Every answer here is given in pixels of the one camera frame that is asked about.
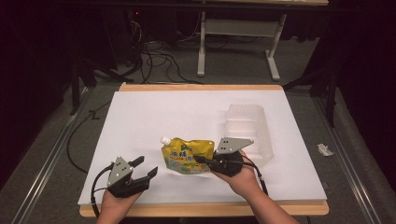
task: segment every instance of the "gray carpet floor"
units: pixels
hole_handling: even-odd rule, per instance
[[[296,39],[281,41],[276,51],[276,65],[281,76],[279,82],[270,78],[269,68],[263,58],[264,46],[268,39],[251,41],[251,38],[235,38],[221,49],[220,40],[208,42],[206,50],[206,70],[204,77],[196,76],[198,46],[195,42],[183,42],[178,47],[152,43],[148,45],[153,60],[149,83],[180,81],[177,67],[165,61],[158,52],[171,54],[179,67],[179,73],[188,80],[205,84],[286,84],[300,77],[312,54],[317,41],[299,43]],[[148,55],[143,55],[143,74],[149,73]],[[120,64],[119,71],[125,68]],[[136,83],[143,80],[140,73],[129,76]],[[97,109],[111,101],[112,94],[120,86],[111,79],[98,78],[96,88],[84,93],[87,96],[80,113],[76,117],[77,127],[87,116],[89,110]],[[337,92],[337,105],[334,111],[335,128],[330,128],[323,118],[322,99],[312,98],[309,87],[298,87],[287,92],[290,107],[302,133],[308,152],[317,169],[320,181],[328,196],[330,213],[322,217],[311,217],[311,223],[396,223],[396,200],[386,178],[379,170],[368,148],[364,145],[353,119],[340,92]],[[66,123],[70,120],[71,94],[64,95],[64,103],[55,110],[46,121],[41,133],[16,168],[0,192],[0,223],[11,223],[23,203],[35,178],[45,164]],[[87,119],[70,140],[70,154],[76,164],[89,169],[93,152],[101,129],[106,120],[108,106],[99,110],[96,117]],[[317,150],[317,144],[323,143],[336,152],[331,157],[323,157]],[[67,142],[62,146],[59,160],[42,183],[44,188],[37,192],[33,209],[28,212],[26,223],[94,223],[94,218],[82,217],[77,205],[86,175],[72,166],[66,155]],[[346,151],[352,164],[345,167],[342,156]],[[361,202],[359,189],[368,202]],[[301,223],[308,223],[306,217],[296,217]],[[178,223],[178,218],[131,218],[131,223]],[[255,223],[254,218],[241,219],[189,218],[189,223]]]

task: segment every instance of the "food pouch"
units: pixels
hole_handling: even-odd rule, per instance
[[[215,147],[213,141],[185,141],[180,138],[162,137],[161,142],[163,143],[163,159],[168,169],[178,171],[183,175],[196,175],[210,170],[206,164],[196,162],[193,156],[202,156],[212,160]]]

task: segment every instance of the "cable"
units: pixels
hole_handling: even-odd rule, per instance
[[[96,204],[96,199],[95,199],[95,187],[96,187],[96,182],[98,181],[99,177],[102,176],[102,174],[104,174],[107,171],[111,171],[113,169],[114,166],[114,162],[111,162],[111,164],[109,166],[107,166],[103,171],[101,171],[96,178],[93,180],[92,183],[92,189],[91,189],[91,204],[92,204],[92,209],[93,212],[95,213],[96,217],[99,217],[99,209],[98,209],[98,205]]]
[[[107,69],[106,67],[103,67],[99,63],[95,63],[91,60],[84,59],[84,62],[89,65],[92,69],[97,69],[106,75],[108,77],[101,76],[99,74],[95,74],[96,77],[102,78],[102,79],[109,79],[109,78],[115,78],[118,81],[122,82],[134,82],[133,79],[126,78],[127,76],[133,74],[134,72],[138,71],[139,68],[141,68],[143,61],[141,58],[141,53],[143,50],[144,46],[144,39],[145,35],[143,34],[142,28],[139,23],[136,21],[133,21],[133,17],[130,18],[130,15],[127,15],[127,20],[129,23],[129,28],[130,28],[130,35],[129,39],[131,41],[132,49],[133,49],[133,57],[132,57],[132,63],[134,64],[134,67],[130,69],[129,71],[123,73],[123,74],[118,74],[110,69]]]
[[[95,193],[96,193],[97,191],[103,190],[103,189],[107,189],[107,188],[96,189],[96,190],[95,190]]]
[[[163,47],[163,41],[160,41],[160,40],[153,40],[153,41],[147,42],[146,45],[147,45],[148,48],[149,48],[149,45],[157,44],[157,43],[160,44],[159,47],[157,47],[156,49],[150,49],[150,51],[155,51],[155,50],[161,49],[161,48]]]
[[[97,111],[99,111],[100,109],[102,109],[103,107],[105,107],[106,105],[108,105],[108,104],[110,104],[110,103],[111,103],[111,101],[109,101],[109,102],[105,103],[104,105],[99,106],[99,108],[97,108],[97,109],[91,111],[91,112],[90,112],[90,115],[87,116],[85,119],[83,119],[83,120],[78,124],[78,126],[73,130],[73,132],[70,133],[69,139],[67,139],[67,144],[66,144],[67,159],[69,159],[69,161],[72,163],[72,165],[73,165],[74,167],[76,167],[78,170],[80,170],[82,173],[87,174],[88,171],[82,169],[81,167],[79,167],[78,165],[76,165],[76,164],[73,162],[73,159],[72,159],[72,157],[71,157],[71,155],[70,155],[70,142],[71,142],[71,140],[72,140],[73,135],[74,135],[74,134],[76,133],[76,131],[78,130],[78,128],[79,128],[85,121],[87,121],[88,118],[90,118],[94,113],[96,113]]]
[[[178,43],[181,43],[181,42],[184,42],[184,41],[188,41],[188,40],[194,39],[195,37],[199,36],[199,35],[195,35],[195,33],[197,32],[198,26],[199,26],[200,21],[201,21],[201,14],[202,14],[202,12],[198,12],[198,20],[196,22],[195,29],[192,32],[192,34],[189,37],[185,38],[185,39],[178,40],[177,41]]]
[[[226,162],[228,162],[228,163],[236,163],[236,164],[243,164],[243,165],[247,165],[247,166],[253,167],[253,168],[256,170],[256,172],[257,172],[257,177],[259,178],[260,184],[262,185],[262,191],[264,191],[264,193],[265,193],[266,195],[268,195],[268,189],[267,189],[267,187],[265,186],[264,178],[262,177],[262,173],[260,172],[259,167],[257,167],[257,165],[254,164],[254,162],[253,162],[251,159],[249,159],[248,157],[246,157],[246,156],[242,156],[242,157],[245,158],[245,159],[247,159],[247,160],[250,161],[251,163],[245,162],[245,161],[226,161]]]
[[[199,37],[199,35],[195,35],[192,38],[189,39],[185,39],[182,42],[178,42],[179,45],[182,46],[186,46],[186,47],[195,47],[200,45],[200,40],[197,40],[197,37]]]
[[[165,64],[166,62],[169,62],[169,65],[166,68],[165,74],[167,75],[169,80],[171,80],[172,82],[175,82],[175,83],[203,84],[202,82],[199,82],[199,81],[189,80],[189,79],[184,78],[180,74],[180,67],[178,66],[175,58],[172,55],[166,54],[166,53],[162,53],[162,52],[159,52],[159,51],[156,51],[156,50],[154,50],[152,52],[149,52],[149,49],[148,49],[147,45],[146,45],[145,49],[146,49],[146,51],[144,51],[142,53],[148,55],[148,59],[146,60],[146,64],[149,66],[150,70],[148,71],[148,75],[147,76],[144,76],[143,75],[143,71],[142,71],[142,77],[143,77],[143,82],[142,83],[149,83],[149,75],[151,74],[151,70],[152,70],[153,67],[160,66],[160,65]],[[159,64],[155,64],[154,65],[153,64],[153,59],[155,59],[155,58],[162,58],[162,59],[164,59],[164,61],[159,63]],[[180,77],[182,79],[182,81],[176,81],[176,80],[173,80],[172,78],[169,77],[169,69],[172,67],[172,65],[175,65],[175,67],[177,68],[177,75],[178,75],[178,77]]]
[[[207,44],[205,44],[205,47],[207,47],[208,49],[222,49],[222,48],[224,48],[225,46],[228,45],[229,40],[230,40],[230,38],[228,36],[225,36],[225,43],[223,43],[220,47],[216,47],[216,48],[209,47]]]

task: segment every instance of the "table leg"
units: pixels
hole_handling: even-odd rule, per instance
[[[277,47],[277,43],[279,42],[280,35],[282,34],[283,27],[285,25],[286,16],[287,16],[286,14],[282,14],[282,16],[280,17],[279,24],[276,27],[276,33],[273,39],[273,45],[270,50],[265,51],[265,57],[267,59],[268,66],[270,67],[273,81],[280,80],[280,76],[279,73],[277,72],[277,68],[274,60],[274,54]]]
[[[201,44],[198,54],[198,77],[205,75],[205,12],[201,15]]]

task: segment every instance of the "black cable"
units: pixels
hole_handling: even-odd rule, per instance
[[[191,39],[194,39],[194,38],[197,37],[197,36],[200,36],[200,35],[196,35],[196,33],[197,33],[198,28],[199,28],[199,25],[201,24],[201,15],[202,15],[202,12],[201,12],[201,11],[198,12],[197,22],[196,22],[196,24],[195,24],[195,28],[194,28],[194,30],[192,31],[192,33],[191,33],[187,38],[185,38],[185,39],[179,39],[179,40],[177,41],[177,43],[182,43],[182,42],[184,42],[184,41],[189,41],[189,40],[191,40]]]
[[[99,177],[102,176],[102,174],[104,174],[107,171],[111,171],[113,169],[114,166],[114,162],[111,162],[111,164],[109,166],[107,166],[105,169],[103,169],[103,171],[101,171],[96,178],[93,180],[92,183],[92,189],[91,189],[91,204],[92,204],[92,209],[93,212],[95,213],[96,217],[99,217],[99,209],[98,209],[98,205],[96,204],[96,199],[95,199],[95,187],[96,187],[96,182],[98,181]]]
[[[156,44],[156,43],[159,43],[160,46],[159,46],[159,47],[156,47],[155,49],[150,49],[150,51],[155,51],[155,50],[159,50],[159,49],[162,49],[162,48],[163,48],[163,41],[154,40],[154,41],[150,41],[150,42],[146,43],[146,45],[147,45],[148,48],[149,48],[149,45],[150,45],[150,44]]]
[[[107,188],[96,189],[94,193],[96,193],[96,191],[103,190],[103,189],[107,189]]]
[[[208,49],[222,49],[228,45],[228,43],[230,41],[230,37],[225,36],[225,38],[223,38],[223,39],[225,39],[225,42],[220,47],[210,47],[207,44],[205,44],[205,47],[207,47]]]
[[[199,82],[199,81],[189,80],[189,79],[184,78],[180,74],[180,67],[178,66],[175,58],[172,55],[166,54],[166,53],[162,53],[162,52],[159,52],[159,51],[156,51],[156,50],[154,50],[153,53],[152,52],[150,53],[147,47],[146,47],[146,52],[143,52],[143,53],[148,55],[148,59],[146,61],[146,64],[150,66],[150,71],[151,71],[152,67],[154,67],[154,66],[160,66],[160,65],[165,64],[166,62],[169,62],[170,64],[166,68],[166,72],[165,72],[165,74],[168,76],[169,80],[171,80],[173,82],[176,82],[176,83],[203,84],[202,82]],[[153,64],[153,59],[154,58],[162,58],[162,59],[164,59],[164,61],[162,63],[154,65]],[[177,68],[177,75],[182,79],[182,81],[176,81],[176,80],[173,80],[172,78],[169,77],[169,69],[172,67],[172,65],[175,65],[175,67]],[[144,78],[143,83],[148,83],[149,74],[146,77],[143,76],[143,78]]]
[[[249,159],[248,157],[246,157],[246,156],[242,156],[242,157],[243,157],[243,158],[246,158],[246,159],[247,159],[248,161],[250,161],[251,163],[245,162],[245,161],[226,161],[226,162],[227,162],[227,163],[235,163],[235,164],[243,164],[243,165],[247,165],[247,166],[253,167],[253,168],[256,170],[256,172],[257,172],[257,177],[259,178],[260,184],[262,185],[262,191],[263,191],[266,195],[268,195],[268,189],[267,189],[267,186],[265,185],[264,178],[262,178],[262,173],[260,172],[259,167],[257,167],[257,165],[254,164],[254,162],[253,162],[251,159]]]
[[[190,38],[190,39],[186,39],[186,40],[180,41],[180,42],[178,42],[178,44],[179,44],[179,45],[182,45],[182,46],[186,46],[186,47],[195,47],[195,46],[198,46],[198,45],[200,45],[201,40],[198,39],[197,37],[200,37],[200,36],[197,35],[197,36],[194,36],[194,37],[192,37],[192,38]]]
[[[105,107],[106,105],[108,105],[108,104],[110,104],[110,103],[111,103],[111,101],[109,101],[109,102],[105,103],[104,105],[99,106],[99,108],[97,108],[97,109],[91,111],[91,112],[90,112],[90,115],[87,116],[85,119],[83,119],[83,120],[78,124],[78,126],[73,130],[73,132],[70,133],[70,136],[69,136],[69,138],[67,139],[67,144],[66,144],[67,159],[69,159],[69,161],[72,163],[72,165],[73,165],[74,167],[76,167],[78,170],[80,170],[82,173],[87,174],[88,171],[82,169],[81,167],[79,167],[78,165],[76,165],[76,164],[73,162],[73,159],[72,159],[72,157],[71,157],[71,155],[70,155],[70,142],[71,142],[71,140],[72,140],[73,135],[74,135],[74,134],[76,133],[76,131],[78,130],[78,128],[79,128],[88,118],[90,118],[94,113],[96,113],[97,111],[99,111],[100,109],[102,109],[103,107]]]
[[[151,75],[151,71],[152,71],[152,57],[151,57],[151,54],[149,53],[147,45],[145,45],[145,49],[146,49],[146,53],[148,55],[148,58],[150,60],[150,67],[149,67],[149,70],[148,70],[148,75],[145,77],[143,75],[143,69],[140,69],[140,71],[142,72],[142,78],[143,78],[142,84],[145,84],[145,83],[149,84],[149,76]]]
[[[105,77],[105,76],[101,76],[100,74],[97,74],[97,73],[95,73],[94,75],[95,75],[96,77],[101,78],[101,79],[111,79],[111,78],[114,78],[115,74],[117,74],[117,76],[120,76],[120,77],[127,77],[127,76],[133,74],[134,72],[136,72],[137,70],[139,70],[140,67],[142,66],[142,64],[143,64],[142,58],[141,58],[141,57],[138,57],[136,63],[134,64],[134,67],[131,68],[130,70],[126,71],[126,72],[123,73],[123,74],[118,74],[118,73],[115,73],[115,72],[113,72],[113,71],[111,71],[111,70],[107,70],[107,72],[108,72],[108,71],[111,71],[111,73],[113,74],[113,76]],[[127,80],[125,80],[125,81],[131,82],[131,81],[134,81],[134,80],[133,80],[133,79],[127,79]]]
[[[122,81],[122,82],[134,82],[133,79],[126,78],[125,76],[128,76],[128,75],[132,74],[133,72],[135,72],[135,71],[137,71],[139,69],[138,67],[137,68],[134,67],[133,69],[131,69],[131,70],[127,71],[126,73],[120,75],[120,74],[118,74],[116,72],[113,72],[110,69],[102,66],[101,64],[96,63],[94,61],[91,61],[89,59],[83,58],[82,61],[85,64],[87,64],[91,69],[99,70],[99,71],[105,73],[106,75],[108,75],[110,77],[113,77],[116,80]]]

